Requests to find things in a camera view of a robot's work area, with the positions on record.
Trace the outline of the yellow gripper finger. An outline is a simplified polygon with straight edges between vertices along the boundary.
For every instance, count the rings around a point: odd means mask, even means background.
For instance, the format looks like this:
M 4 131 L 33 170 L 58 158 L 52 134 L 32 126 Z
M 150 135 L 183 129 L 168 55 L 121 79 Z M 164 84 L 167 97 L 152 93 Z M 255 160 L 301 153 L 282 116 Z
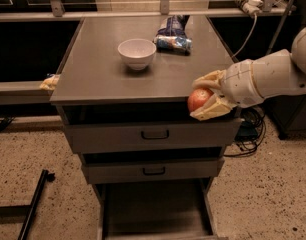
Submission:
M 225 70 L 216 70 L 202 77 L 197 78 L 192 83 L 193 89 L 221 89 L 221 80 L 225 76 Z
M 213 94 L 210 99 L 197 110 L 190 112 L 190 116 L 205 121 L 211 118 L 217 118 L 230 113 L 236 107 L 235 103 L 230 102 L 225 97 Z

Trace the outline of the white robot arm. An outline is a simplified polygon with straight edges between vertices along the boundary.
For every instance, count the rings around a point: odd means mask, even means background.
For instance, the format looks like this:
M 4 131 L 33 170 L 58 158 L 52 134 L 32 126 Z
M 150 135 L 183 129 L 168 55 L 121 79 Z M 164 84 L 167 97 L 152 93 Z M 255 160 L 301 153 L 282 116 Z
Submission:
M 306 27 L 286 49 L 257 60 L 243 60 L 224 70 L 208 73 L 192 84 L 214 94 L 190 116 L 204 121 L 228 114 L 235 107 L 248 108 L 282 95 L 306 94 Z

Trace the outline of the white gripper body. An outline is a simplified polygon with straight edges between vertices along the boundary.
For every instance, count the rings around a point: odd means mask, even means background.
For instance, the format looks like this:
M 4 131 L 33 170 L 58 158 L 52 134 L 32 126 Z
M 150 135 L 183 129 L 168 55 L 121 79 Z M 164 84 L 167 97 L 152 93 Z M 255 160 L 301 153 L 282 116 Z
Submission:
M 255 84 L 251 60 L 231 65 L 224 71 L 220 83 L 223 95 L 241 108 L 252 107 L 264 101 Z

